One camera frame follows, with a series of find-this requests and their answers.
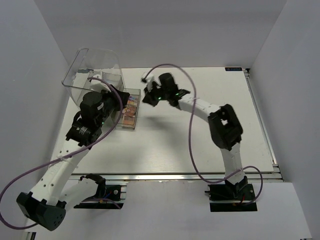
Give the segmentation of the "colourful eyeshadow palette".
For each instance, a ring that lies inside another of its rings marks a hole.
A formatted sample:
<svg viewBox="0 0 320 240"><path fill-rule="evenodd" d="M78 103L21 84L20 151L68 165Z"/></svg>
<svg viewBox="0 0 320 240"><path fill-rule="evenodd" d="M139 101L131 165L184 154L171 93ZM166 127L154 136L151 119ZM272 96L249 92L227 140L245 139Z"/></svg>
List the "colourful eyeshadow palette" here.
<svg viewBox="0 0 320 240"><path fill-rule="evenodd" d="M127 104L128 104L128 105L132 105L132 106L137 106L137 105L138 105L138 102L139 102L139 98L136 97L136 96L131 95L131 96L128 98Z"/></svg>

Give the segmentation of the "brown quad eyeshadow palette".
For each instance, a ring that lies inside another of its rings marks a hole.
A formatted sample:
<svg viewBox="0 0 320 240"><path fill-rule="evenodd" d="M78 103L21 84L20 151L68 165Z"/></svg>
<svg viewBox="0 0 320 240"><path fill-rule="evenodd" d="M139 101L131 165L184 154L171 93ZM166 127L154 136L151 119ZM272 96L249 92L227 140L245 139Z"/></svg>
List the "brown quad eyeshadow palette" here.
<svg viewBox="0 0 320 240"><path fill-rule="evenodd" d="M126 128L135 128L135 116L124 115L122 119L122 124Z"/></svg>

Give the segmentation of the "clear acrylic makeup organizer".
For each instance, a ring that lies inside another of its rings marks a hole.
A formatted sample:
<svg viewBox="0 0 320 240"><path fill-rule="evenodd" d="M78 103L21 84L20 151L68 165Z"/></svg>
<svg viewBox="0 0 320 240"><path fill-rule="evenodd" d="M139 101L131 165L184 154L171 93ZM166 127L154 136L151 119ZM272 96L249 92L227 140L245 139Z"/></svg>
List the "clear acrylic makeup organizer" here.
<svg viewBox="0 0 320 240"><path fill-rule="evenodd" d="M113 85L121 92L127 92L130 96L138 98L137 110L135 114L135 128L138 118L138 110L141 100L141 91L136 88L128 88L125 85L123 72L120 67L118 55L112 50L80 48L73 60L71 60L68 70L61 81L68 91L71 99L77 107L80 106L83 96L90 92L101 90L109 91L108 85ZM135 128L123 125L123 112L114 112L108 119L109 123L114 123L118 116L121 116L117 127L134 130Z"/></svg>

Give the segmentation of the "multicolour square palette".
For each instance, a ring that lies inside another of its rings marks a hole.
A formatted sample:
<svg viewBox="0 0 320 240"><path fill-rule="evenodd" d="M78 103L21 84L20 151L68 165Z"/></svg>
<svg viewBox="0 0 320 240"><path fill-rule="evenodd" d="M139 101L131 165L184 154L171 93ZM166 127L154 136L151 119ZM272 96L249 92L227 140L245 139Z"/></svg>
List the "multicolour square palette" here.
<svg viewBox="0 0 320 240"><path fill-rule="evenodd" d="M135 105L128 104L122 111L126 116L133 117L136 115L137 107Z"/></svg>

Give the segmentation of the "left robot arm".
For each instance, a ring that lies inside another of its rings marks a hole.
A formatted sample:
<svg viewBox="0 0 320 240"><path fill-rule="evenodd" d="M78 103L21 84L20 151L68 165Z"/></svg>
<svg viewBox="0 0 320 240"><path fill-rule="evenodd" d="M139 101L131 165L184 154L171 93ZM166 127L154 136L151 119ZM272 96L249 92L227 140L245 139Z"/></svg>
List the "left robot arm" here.
<svg viewBox="0 0 320 240"><path fill-rule="evenodd" d="M82 176L79 182L63 190L80 161L89 153L94 143L102 139L102 126L114 112L121 112L130 94L111 90L89 91L80 103L65 142L57 157L28 192L21 192L16 202L22 213L36 224L54 231L62 223L67 211L82 201L99 200L107 192L106 180L97 174Z"/></svg>

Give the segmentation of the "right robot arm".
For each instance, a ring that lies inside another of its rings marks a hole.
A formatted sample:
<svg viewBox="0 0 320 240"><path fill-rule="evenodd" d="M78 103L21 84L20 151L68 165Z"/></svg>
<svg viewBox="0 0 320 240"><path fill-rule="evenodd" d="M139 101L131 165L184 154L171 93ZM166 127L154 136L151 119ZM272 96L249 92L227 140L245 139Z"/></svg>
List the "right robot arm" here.
<svg viewBox="0 0 320 240"><path fill-rule="evenodd" d="M243 172L240 154L243 128L233 107L229 104L217 106L192 96L189 90L178 87L171 73L163 73L158 79L159 83L150 73L142 76L141 81L146 84L143 103L155 107L159 101L167 101L172 107L208 123L211 139L222 155L225 169L222 181L226 195L238 199L243 195L248 179Z"/></svg>

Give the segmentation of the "black blue table label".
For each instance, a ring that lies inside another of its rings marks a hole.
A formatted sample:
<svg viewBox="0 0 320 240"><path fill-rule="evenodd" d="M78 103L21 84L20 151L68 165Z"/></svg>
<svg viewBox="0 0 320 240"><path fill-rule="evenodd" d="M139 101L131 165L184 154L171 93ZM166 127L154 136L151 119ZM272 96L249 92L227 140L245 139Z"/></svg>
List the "black blue table label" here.
<svg viewBox="0 0 320 240"><path fill-rule="evenodd" d="M242 72L243 69L241 67L225 67L226 72Z"/></svg>

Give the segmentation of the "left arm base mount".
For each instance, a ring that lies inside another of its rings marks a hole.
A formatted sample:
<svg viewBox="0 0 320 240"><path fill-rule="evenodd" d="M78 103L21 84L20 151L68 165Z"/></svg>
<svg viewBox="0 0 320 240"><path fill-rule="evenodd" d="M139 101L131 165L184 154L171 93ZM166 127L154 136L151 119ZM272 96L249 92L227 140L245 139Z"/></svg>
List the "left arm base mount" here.
<svg viewBox="0 0 320 240"><path fill-rule="evenodd" d="M82 180L94 180L98 184L95 195L90 196L75 205L74 209L99 209L99 210L121 210L126 199L127 185L125 183L112 183L100 175L82 175Z"/></svg>

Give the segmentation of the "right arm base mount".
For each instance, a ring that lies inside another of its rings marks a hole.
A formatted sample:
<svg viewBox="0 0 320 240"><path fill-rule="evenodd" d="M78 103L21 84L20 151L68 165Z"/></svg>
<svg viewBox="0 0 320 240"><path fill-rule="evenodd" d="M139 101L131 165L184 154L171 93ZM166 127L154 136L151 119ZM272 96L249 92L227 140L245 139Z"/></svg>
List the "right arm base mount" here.
<svg viewBox="0 0 320 240"><path fill-rule="evenodd" d="M212 213L236 213L257 212L257 204L254 201L256 195L252 184L246 185L235 195L225 184L211 184L204 192L209 198L210 211Z"/></svg>

